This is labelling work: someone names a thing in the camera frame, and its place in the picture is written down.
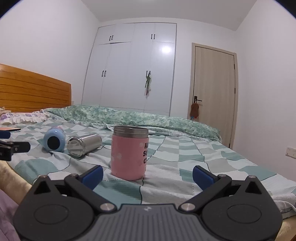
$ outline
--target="electrical outlet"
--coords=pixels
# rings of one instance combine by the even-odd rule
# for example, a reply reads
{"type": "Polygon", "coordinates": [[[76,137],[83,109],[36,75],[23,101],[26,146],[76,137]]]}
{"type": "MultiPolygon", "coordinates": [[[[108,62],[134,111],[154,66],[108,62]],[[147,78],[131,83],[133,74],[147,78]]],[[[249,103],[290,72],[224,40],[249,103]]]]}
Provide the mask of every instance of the electrical outlet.
{"type": "Polygon", "coordinates": [[[290,156],[296,159],[296,149],[292,147],[287,147],[286,156],[290,156]]]}

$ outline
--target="bed sheet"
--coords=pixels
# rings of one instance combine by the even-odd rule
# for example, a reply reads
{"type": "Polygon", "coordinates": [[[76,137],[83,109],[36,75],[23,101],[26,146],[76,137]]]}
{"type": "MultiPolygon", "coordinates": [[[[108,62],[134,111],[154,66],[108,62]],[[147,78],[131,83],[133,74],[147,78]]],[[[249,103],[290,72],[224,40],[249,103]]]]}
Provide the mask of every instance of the bed sheet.
{"type": "Polygon", "coordinates": [[[28,141],[28,153],[16,153],[9,165],[27,182],[32,184],[38,175],[48,175],[52,180],[63,179],[70,173],[82,174],[94,165],[104,169],[103,181],[94,191],[110,200],[117,207],[123,203],[156,204],[184,201],[201,192],[192,179],[192,169],[200,165],[213,174],[224,173],[234,180],[244,180],[256,175],[270,193],[283,218],[296,214],[296,182],[255,165],[218,141],[188,136],[149,135],[148,161],[143,179],[128,182],[111,174],[112,127],[99,129],[83,126],[63,119],[49,118],[37,124],[12,125],[21,131],[12,132],[11,141],[28,141]],[[103,144],[82,159],[74,159],[64,152],[47,152],[43,136],[53,126],[61,126],[67,136],[98,133],[103,144]]]}

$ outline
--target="door frame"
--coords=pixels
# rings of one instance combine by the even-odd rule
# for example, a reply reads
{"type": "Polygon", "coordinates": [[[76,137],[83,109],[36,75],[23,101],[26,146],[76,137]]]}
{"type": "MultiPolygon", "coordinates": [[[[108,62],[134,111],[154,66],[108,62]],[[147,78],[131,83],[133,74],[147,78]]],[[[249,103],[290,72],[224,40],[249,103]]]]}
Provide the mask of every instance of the door frame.
{"type": "Polygon", "coordinates": [[[226,51],[223,49],[218,49],[215,47],[207,46],[207,45],[201,45],[197,43],[192,43],[192,59],[191,59],[191,79],[190,79],[190,92],[189,92],[189,103],[188,103],[188,112],[187,112],[187,119],[190,120],[190,111],[191,111],[191,105],[193,103],[193,86],[194,86],[194,77],[195,77],[195,48],[201,47],[206,49],[211,49],[215,51],[219,51],[222,53],[227,53],[233,56],[234,64],[235,64],[235,96],[234,96],[234,114],[233,114],[233,123],[232,123],[232,130],[231,130],[231,138],[230,138],[230,146],[229,148],[232,149],[233,142],[234,142],[234,135],[235,135],[235,128],[237,125],[237,103],[238,103],[238,68],[237,68],[237,55],[236,53],[226,51]]]}

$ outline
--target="bed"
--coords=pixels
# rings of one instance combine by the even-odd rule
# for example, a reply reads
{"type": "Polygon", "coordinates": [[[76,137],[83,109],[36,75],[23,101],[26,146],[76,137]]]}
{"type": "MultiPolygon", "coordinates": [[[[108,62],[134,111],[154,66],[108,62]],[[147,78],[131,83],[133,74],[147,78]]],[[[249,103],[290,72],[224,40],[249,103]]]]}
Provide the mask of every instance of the bed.
{"type": "Polygon", "coordinates": [[[96,106],[71,105],[71,86],[60,80],[0,65],[0,106],[13,112],[39,111],[47,115],[39,123],[11,124],[21,128],[11,141],[28,141],[28,153],[0,162],[6,180],[0,188],[20,203],[39,175],[52,180],[70,173],[81,174],[94,165],[104,169],[103,181],[95,192],[115,203],[175,203],[177,206],[201,192],[192,179],[192,169],[200,165],[214,174],[224,173],[236,180],[256,175],[269,191],[283,215],[277,241],[290,241],[296,234],[296,182],[266,170],[221,144],[219,132],[207,125],[181,118],[124,112],[96,106]],[[114,125],[138,125],[149,129],[149,149],[145,178],[134,182],[110,172],[111,135],[114,125]],[[47,152],[42,146],[45,132],[60,126],[71,136],[98,133],[103,145],[82,159],[71,158],[67,150],[47,152]]]}

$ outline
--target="floral pillowcase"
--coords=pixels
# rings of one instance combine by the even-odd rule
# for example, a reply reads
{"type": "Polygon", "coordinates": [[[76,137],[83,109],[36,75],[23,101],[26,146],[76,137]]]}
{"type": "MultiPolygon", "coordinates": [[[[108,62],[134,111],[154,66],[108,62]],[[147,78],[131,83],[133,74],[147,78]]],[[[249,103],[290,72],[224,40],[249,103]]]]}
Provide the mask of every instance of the floral pillowcase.
{"type": "Polygon", "coordinates": [[[0,116],[0,125],[39,123],[48,118],[44,113],[5,113],[0,116]]]}

